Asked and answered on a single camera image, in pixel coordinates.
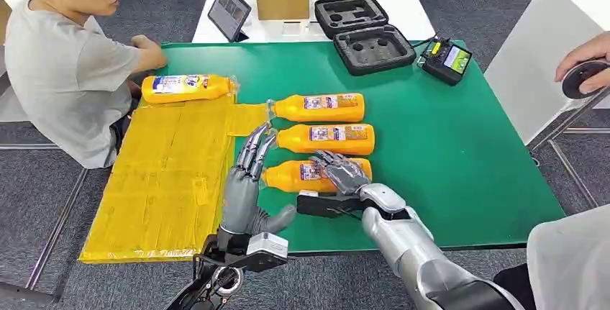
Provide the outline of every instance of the sleeve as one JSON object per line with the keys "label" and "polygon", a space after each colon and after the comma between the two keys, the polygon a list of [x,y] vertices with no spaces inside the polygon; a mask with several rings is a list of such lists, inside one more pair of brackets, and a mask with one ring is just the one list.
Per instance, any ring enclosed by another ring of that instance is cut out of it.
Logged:
{"label": "sleeve", "polygon": [[76,82],[83,91],[116,91],[139,61],[137,48],[91,33],[78,56]]}

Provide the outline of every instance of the plastic bottle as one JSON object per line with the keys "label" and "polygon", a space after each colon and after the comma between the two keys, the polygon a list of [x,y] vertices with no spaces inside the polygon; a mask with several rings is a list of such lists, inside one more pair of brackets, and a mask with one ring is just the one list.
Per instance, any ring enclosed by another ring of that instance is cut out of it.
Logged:
{"label": "plastic bottle", "polygon": [[360,93],[289,96],[269,100],[269,117],[293,122],[360,122],[364,117],[364,96]]}
{"label": "plastic bottle", "polygon": [[[366,159],[350,158],[373,179],[373,171]],[[271,188],[278,188],[286,193],[298,193],[301,190],[336,191],[330,179],[320,173],[311,161],[286,161],[263,172],[263,182]]]}
{"label": "plastic bottle", "polygon": [[142,96],[151,104],[216,99],[236,91],[236,80],[218,75],[148,76],[142,82]]}
{"label": "plastic bottle", "polygon": [[346,155],[369,155],[375,148],[375,132],[369,124],[297,124],[278,132],[277,145],[296,153],[330,150]]}

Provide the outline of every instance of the green mat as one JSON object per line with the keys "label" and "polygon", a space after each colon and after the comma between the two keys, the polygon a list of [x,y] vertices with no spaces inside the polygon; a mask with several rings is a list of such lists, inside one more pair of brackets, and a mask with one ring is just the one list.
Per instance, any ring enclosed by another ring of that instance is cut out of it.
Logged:
{"label": "green mat", "polygon": [[[476,62],[450,87],[415,64],[351,76],[331,42],[172,44],[164,51],[169,63],[161,73],[236,75],[240,103],[292,94],[364,94],[364,122],[376,135],[368,157],[373,180],[403,196],[441,247],[523,243],[536,224],[564,216]],[[273,120],[279,129],[292,124]],[[266,165],[307,156],[272,150]],[[271,214],[295,203],[294,193],[260,192],[259,204]],[[375,248],[360,222],[348,216],[297,214],[280,236],[289,240],[291,252]]]}

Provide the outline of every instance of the floor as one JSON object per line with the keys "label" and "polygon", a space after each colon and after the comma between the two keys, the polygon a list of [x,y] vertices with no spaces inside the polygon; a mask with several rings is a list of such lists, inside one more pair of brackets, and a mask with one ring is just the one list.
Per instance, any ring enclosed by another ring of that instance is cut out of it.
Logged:
{"label": "floor", "polygon": [[[529,0],[421,0],[435,29],[466,41],[482,68],[491,62]],[[146,34],[159,42],[188,42],[204,0],[122,0],[117,14],[99,19],[104,31],[126,42]],[[610,113],[595,111],[581,126],[610,127]],[[0,143],[44,142],[30,124],[0,124]],[[559,139],[600,204],[610,203],[610,141],[605,136]],[[567,214],[591,208],[549,147],[540,170]],[[61,151],[2,151],[0,163],[0,280],[25,284],[47,233],[70,193],[79,166]],[[91,171],[39,289],[60,296],[41,306],[0,298],[0,309],[164,309],[189,281],[189,263],[84,265],[76,257],[108,178]],[[450,259],[490,278],[523,263],[524,250],[448,252]],[[303,257],[247,276],[228,309],[414,309],[401,281],[377,252]]]}

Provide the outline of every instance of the man's hand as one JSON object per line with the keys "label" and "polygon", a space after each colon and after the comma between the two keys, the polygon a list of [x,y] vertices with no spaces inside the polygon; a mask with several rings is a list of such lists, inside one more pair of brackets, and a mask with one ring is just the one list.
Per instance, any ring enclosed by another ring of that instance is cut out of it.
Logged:
{"label": "man's hand", "polygon": [[132,37],[132,45],[137,47],[138,49],[150,49],[154,47],[159,47],[156,42],[148,39],[145,35],[135,35]]}
{"label": "man's hand", "polygon": [[[561,81],[574,65],[595,58],[610,61],[610,32],[604,32],[568,53],[555,71],[555,82]],[[579,90],[582,94],[587,94],[606,86],[610,86],[610,68],[591,76]]]}
{"label": "man's hand", "polygon": [[316,156],[309,159],[326,173],[337,188],[338,194],[353,195],[363,186],[370,184],[370,179],[363,169],[339,153],[317,150]]}
{"label": "man's hand", "polygon": [[137,67],[132,73],[159,69],[168,63],[168,59],[165,58],[161,47],[156,42],[148,39],[145,35],[134,36],[132,38],[132,45],[137,49],[140,49],[140,61],[137,63]]}

